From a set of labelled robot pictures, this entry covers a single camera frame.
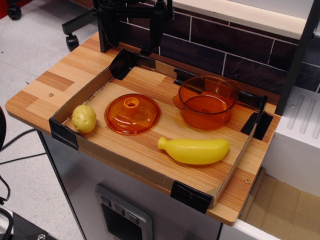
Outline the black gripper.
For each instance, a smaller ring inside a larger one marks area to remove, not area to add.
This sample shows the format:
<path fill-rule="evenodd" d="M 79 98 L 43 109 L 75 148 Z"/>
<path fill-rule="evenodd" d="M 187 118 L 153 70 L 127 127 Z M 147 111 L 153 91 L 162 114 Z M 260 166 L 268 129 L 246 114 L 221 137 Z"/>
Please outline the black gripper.
<path fill-rule="evenodd" d="M 145 0 L 93 0 L 92 14 L 100 18 L 107 42 L 118 47 L 119 18 L 150 19 L 150 49 L 161 45 L 165 21 L 174 18 L 172 0 L 156 0 L 145 5 Z"/>

